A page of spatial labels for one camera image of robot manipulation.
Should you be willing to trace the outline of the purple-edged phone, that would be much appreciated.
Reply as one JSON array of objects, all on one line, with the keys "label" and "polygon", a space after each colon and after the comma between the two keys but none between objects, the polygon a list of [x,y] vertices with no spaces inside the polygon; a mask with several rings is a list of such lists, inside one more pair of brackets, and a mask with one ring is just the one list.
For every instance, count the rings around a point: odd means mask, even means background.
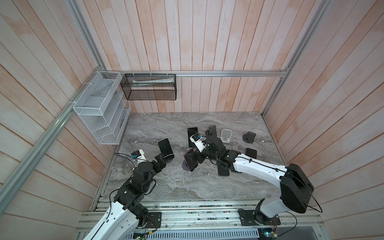
[{"label": "purple-edged phone", "polygon": [[184,169],[189,172],[193,172],[194,169],[199,165],[199,162],[197,160],[197,153],[199,151],[197,149],[189,149],[184,154]]}]

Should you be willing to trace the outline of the black phone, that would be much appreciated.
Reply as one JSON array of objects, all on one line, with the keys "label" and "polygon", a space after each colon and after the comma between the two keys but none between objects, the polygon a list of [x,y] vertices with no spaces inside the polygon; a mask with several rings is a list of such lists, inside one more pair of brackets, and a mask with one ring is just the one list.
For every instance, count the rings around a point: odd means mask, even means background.
[{"label": "black phone", "polygon": [[163,140],[158,141],[158,146],[161,153],[164,155],[166,163],[171,162],[174,159],[175,155],[173,153],[169,139],[165,138]]},{"label": "black phone", "polygon": [[189,142],[189,147],[190,147],[190,148],[196,148],[195,143],[193,143],[193,142],[191,141],[190,137],[192,137],[194,134],[198,133],[198,128],[197,128],[197,127],[188,128],[187,131],[188,131],[188,142]]}]

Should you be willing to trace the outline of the teal-edged phone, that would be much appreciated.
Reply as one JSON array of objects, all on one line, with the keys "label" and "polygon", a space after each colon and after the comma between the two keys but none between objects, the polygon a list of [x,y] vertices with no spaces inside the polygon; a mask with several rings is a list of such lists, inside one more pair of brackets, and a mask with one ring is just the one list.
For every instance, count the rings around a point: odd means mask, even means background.
[{"label": "teal-edged phone", "polygon": [[222,177],[228,177],[230,175],[230,170],[221,165],[221,164],[217,164],[217,168],[218,168],[218,175],[219,176],[222,176]]}]

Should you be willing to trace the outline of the blue-edged phone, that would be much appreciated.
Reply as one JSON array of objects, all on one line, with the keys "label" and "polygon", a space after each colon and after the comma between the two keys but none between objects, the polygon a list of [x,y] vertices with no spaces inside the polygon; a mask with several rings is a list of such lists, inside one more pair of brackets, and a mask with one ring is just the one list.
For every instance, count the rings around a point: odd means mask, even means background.
[{"label": "blue-edged phone", "polygon": [[252,159],[257,159],[258,152],[255,149],[246,148],[245,155],[252,158]]}]

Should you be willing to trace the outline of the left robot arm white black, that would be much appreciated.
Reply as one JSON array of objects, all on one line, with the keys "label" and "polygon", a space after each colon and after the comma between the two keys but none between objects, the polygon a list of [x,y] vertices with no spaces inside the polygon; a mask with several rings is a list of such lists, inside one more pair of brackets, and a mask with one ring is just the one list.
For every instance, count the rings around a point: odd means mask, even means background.
[{"label": "left robot arm white black", "polygon": [[93,229],[85,236],[86,240],[121,240],[137,227],[145,227],[148,209],[141,204],[154,176],[160,173],[167,163],[163,154],[155,156],[151,162],[143,160],[134,168],[129,179],[117,189],[110,199],[110,206]]}]

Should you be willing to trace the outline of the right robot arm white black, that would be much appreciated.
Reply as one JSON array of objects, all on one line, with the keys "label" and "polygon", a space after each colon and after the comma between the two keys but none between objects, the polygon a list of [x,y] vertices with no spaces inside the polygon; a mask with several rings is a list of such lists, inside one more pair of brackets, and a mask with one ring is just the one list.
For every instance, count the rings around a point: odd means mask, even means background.
[{"label": "right robot arm white black", "polygon": [[280,189],[279,194],[261,199],[254,211],[239,210],[241,218],[251,220],[251,225],[279,224],[278,215],[292,211],[304,214],[309,207],[314,187],[300,166],[279,166],[259,161],[238,151],[228,150],[219,138],[202,137],[196,133],[189,137],[196,147],[185,153],[190,171],[204,160],[218,168],[219,176],[244,173],[267,181]]}]

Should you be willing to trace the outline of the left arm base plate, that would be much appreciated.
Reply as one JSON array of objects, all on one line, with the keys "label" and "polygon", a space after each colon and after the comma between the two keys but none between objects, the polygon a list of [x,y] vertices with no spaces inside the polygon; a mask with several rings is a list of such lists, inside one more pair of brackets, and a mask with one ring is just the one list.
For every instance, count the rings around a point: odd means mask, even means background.
[{"label": "left arm base plate", "polygon": [[149,212],[144,214],[141,219],[141,227],[159,229],[162,223],[161,212]]}]

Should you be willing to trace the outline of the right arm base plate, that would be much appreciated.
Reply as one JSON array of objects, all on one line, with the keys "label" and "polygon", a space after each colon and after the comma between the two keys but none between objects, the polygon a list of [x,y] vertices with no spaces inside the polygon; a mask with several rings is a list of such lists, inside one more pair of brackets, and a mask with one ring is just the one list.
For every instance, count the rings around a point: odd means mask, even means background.
[{"label": "right arm base plate", "polygon": [[281,220],[278,216],[268,218],[258,210],[238,209],[239,218],[242,226],[279,226]]}]

